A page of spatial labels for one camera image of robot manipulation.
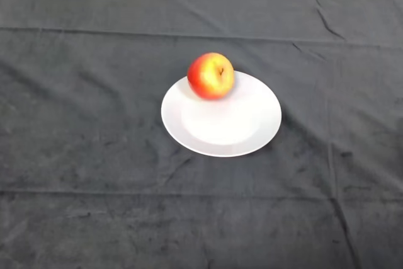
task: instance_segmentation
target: plate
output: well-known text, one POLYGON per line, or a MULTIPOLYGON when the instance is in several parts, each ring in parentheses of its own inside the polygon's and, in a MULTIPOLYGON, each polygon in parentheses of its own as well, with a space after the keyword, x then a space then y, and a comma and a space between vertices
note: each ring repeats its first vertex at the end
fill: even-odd
POLYGON ((188 149, 215 157, 235 157, 257 151, 276 135, 281 107, 265 83, 235 72, 235 86, 224 98, 204 100, 187 77, 165 94, 161 116, 169 134, 188 149))

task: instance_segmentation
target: red apple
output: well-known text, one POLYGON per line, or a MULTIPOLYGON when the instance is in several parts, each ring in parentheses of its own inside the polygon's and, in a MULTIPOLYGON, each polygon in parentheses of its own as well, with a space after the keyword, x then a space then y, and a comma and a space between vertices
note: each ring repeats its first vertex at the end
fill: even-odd
POLYGON ((190 65, 188 80, 190 87, 199 97, 210 100, 219 99, 234 86, 234 68, 223 55, 207 53, 190 65))

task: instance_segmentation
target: table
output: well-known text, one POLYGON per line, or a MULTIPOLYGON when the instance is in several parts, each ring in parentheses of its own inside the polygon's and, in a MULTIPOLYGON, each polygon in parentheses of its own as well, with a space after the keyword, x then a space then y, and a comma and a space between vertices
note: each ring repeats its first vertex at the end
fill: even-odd
POLYGON ((0 0, 0 268, 402 268, 403 0, 0 0), (205 52, 277 95, 206 157, 161 121, 205 52))

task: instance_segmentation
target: gray cloth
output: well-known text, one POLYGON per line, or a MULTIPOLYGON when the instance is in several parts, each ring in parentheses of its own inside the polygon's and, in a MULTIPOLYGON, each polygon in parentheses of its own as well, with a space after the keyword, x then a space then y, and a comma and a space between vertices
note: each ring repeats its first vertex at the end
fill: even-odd
POLYGON ((0 268, 402 268, 403 0, 0 0, 0 268), (180 146, 205 52, 277 95, 267 146, 180 146))

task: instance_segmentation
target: apple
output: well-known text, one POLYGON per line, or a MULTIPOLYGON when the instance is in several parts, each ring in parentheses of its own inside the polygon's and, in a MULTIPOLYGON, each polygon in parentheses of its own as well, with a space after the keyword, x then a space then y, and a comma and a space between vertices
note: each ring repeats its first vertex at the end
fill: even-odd
POLYGON ((219 99, 234 86, 234 68, 225 56, 207 53, 190 65, 188 81, 199 97, 209 100, 219 99))

